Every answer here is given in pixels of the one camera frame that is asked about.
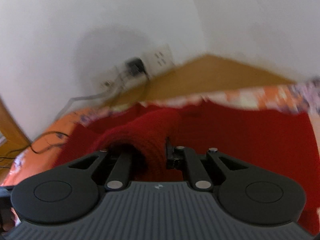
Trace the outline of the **white wall socket panel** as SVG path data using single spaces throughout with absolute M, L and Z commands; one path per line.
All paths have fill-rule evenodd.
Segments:
M 99 92 L 121 85 L 131 88 L 148 78 L 165 74 L 174 67 L 171 49 L 168 44 L 164 44 L 112 67 L 97 77 L 95 84 Z

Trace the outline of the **wooden bed headboard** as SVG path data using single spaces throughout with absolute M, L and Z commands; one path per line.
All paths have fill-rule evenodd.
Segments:
M 29 139 L 22 132 L 18 124 L 16 124 L 2 100 L 0 109 L 1 135 L 5 137 L 5 140 L 1 142 L 1 154 L 28 146 Z

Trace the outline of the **orange floral bed sheet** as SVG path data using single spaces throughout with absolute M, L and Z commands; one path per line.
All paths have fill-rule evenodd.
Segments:
M 250 111 L 274 109 L 284 113 L 309 115 L 316 138 L 319 138 L 319 80 L 310 80 L 294 85 L 279 85 L 206 92 L 159 99 L 138 103 L 139 107 L 148 106 L 182 108 L 187 105 L 199 105 L 202 102 L 214 102 L 231 108 Z M 11 167 L 1 175 L 1 185 L 15 185 L 20 181 L 45 171 L 53 164 L 54 158 L 61 152 L 62 144 L 71 135 L 77 124 L 84 126 L 104 118 L 133 109 L 133 103 L 122 103 L 113 107 L 92 107 L 73 111 L 53 122 L 42 136 L 33 142 L 41 151 L 36 155 L 31 148 L 22 150 L 13 160 Z

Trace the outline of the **red knitted sweater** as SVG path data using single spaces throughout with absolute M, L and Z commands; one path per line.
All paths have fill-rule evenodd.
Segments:
M 298 222 L 313 234 L 319 232 L 319 153 L 306 113 L 245 111 L 210 101 L 182 108 L 135 105 L 88 125 L 78 124 L 55 166 L 94 151 L 131 144 L 142 152 L 148 164 L 138 180 L 181 180 L 180 172 L 165 168 L 167 141 L 192 148 L 198 154 L 215 147 L 231 157 L 295 180 L 306 192 L 306 205 Z

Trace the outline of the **black power adapter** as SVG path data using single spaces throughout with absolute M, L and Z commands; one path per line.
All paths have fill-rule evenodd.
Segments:
M 145 65 L 140 57 L 134 57 L 125 62 L 128 73 L 131 76 L 146 74 Z

